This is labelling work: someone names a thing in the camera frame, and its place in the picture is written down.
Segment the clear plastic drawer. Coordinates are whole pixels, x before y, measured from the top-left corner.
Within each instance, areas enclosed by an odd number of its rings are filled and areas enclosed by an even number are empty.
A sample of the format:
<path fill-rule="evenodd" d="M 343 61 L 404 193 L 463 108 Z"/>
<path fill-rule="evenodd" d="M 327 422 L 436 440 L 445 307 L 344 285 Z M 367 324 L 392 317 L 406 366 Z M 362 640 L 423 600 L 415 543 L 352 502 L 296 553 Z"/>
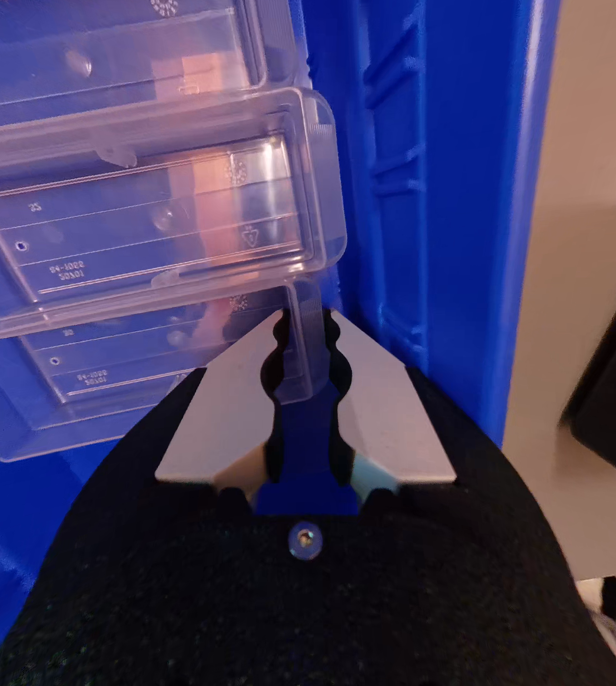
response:
<path fill-rule="evenodd" d="M 0 127 L 222 98 L 297 71 L 289 1 L 0 1 Z"/>
<path fill-rule="evenodd" d="M 282 284 L 346 245 L 315 90 L 0 128 L 0 339 Z"/>
<path fill-rule="evenodd" d="M 284 309 L 291 328 L 276 396 L 286 405 L 327 381 L 312 279 L 0 339 L 0 461 L 121 438 L 194 369 Z"/>

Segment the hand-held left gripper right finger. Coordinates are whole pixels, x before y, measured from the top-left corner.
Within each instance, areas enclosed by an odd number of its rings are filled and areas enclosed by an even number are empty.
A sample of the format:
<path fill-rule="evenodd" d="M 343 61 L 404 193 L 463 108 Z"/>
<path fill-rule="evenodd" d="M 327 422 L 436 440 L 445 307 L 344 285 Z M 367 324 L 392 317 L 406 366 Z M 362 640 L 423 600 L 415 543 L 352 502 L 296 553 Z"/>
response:
<path fill-rule="evenodd" d="M 331 469 L 360 502 L 378 489 L 452 484 L 456 472 L 406 365 L 336 310 L 329 312 L 330 380 L 340 438 Z"/>

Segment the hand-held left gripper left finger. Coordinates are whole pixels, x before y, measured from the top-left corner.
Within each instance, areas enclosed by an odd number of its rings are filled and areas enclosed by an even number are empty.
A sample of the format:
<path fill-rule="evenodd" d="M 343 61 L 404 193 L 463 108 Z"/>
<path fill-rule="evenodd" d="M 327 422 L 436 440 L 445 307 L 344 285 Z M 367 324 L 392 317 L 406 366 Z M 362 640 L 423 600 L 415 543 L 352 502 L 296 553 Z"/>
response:
<path fill-rule="evenodd" d="M 261 367 L 277 348 L 273 329 L 282 316 L 273 312 L 206 366 L 155 471 L 159 482 L 256 492 L 268 481 L 263 450 L 275 410 Z"/>

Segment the blue storage bin white label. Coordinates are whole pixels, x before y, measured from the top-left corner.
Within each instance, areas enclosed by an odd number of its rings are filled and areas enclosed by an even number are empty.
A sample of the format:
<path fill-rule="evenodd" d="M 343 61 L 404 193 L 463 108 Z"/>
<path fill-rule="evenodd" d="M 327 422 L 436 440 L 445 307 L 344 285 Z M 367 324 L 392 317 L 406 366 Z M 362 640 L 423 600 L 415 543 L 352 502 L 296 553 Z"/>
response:
<path fill-rule="evenodd" d="M 322 297 L 503 440 L 561 1 L 284 1 L 295 84 L 336 116 L 348 245 Z M 137 1 L 0 1 L 0 47 Z M 0 342 L 0 409 L 57 409 L 23 344 Z M 0 643 L 73 497 L 115 445 L 0 462 Z"/>

